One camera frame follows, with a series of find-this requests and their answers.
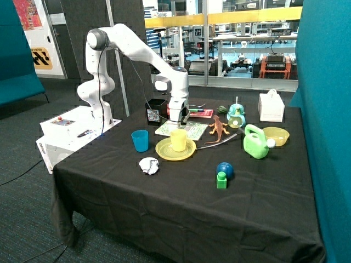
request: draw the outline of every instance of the control box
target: control box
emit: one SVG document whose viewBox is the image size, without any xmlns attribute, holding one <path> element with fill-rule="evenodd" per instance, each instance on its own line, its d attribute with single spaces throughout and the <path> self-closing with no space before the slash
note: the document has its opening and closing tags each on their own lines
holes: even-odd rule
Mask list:
<svg viewBox="0 0 351 263">
<path fill-rule="evenodd" d="M 109 128 L 121 120 L 114 119 Z M 92 108 L 79 106 L 40 123 L 44 136 L 36 143 L 50 174 L 53 167 L 101 135 Z"/>
</svg>

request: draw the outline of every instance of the teal partition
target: teal partition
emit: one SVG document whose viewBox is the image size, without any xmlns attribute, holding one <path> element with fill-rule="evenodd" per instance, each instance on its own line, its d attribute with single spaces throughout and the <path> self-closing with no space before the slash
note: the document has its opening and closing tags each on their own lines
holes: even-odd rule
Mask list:
<svg viewBox="0 0 351 263">
<path fill-rule="evenodd" d="M 0 105 L 25 99 L 45 90 L 12 0 L 1 0 Z"/>
<path fill-rule="evenodd" d="M 297 41 L 299 87 L 326 262 L 351 262 L 351 2 L 303 3 Z"/>
</svg>

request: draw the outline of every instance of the red poster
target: red poster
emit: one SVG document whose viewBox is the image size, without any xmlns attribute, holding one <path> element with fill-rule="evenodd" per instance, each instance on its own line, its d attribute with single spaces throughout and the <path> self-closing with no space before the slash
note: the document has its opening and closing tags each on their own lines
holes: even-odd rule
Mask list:
<svg viewBox="0 0 351 263">
<path fill-rule="evenodd" d="M 13 0 L 23 30 L 43 29 L 34 0 Z"/>
</svg>

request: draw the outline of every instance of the black pen holder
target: black pen holder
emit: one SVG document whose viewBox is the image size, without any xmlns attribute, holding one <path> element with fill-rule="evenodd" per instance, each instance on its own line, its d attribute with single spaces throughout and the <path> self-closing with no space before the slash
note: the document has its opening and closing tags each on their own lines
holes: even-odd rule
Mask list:
<svg viewBox="0 0 351 263">
<path fill-rule="evenodd" d="M 167 119 L 167 100 L 151 99 L 148 103 L 145 103 L 148 125 L 160 126 L 164 124 Z"/>
</svg>

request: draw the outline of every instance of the blue cup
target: blue cup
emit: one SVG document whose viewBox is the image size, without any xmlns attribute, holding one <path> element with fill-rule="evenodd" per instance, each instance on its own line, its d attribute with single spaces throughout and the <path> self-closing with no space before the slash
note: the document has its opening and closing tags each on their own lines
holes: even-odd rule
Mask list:
<svg viewBox="0 0 351 263">
<path fill-rule="evenodd" d="M 137 152 L 145 152 L 149 148 L 149 132 L 147 130 L 136 130 L 132 133 L 134 147 Z"/>
</svg>

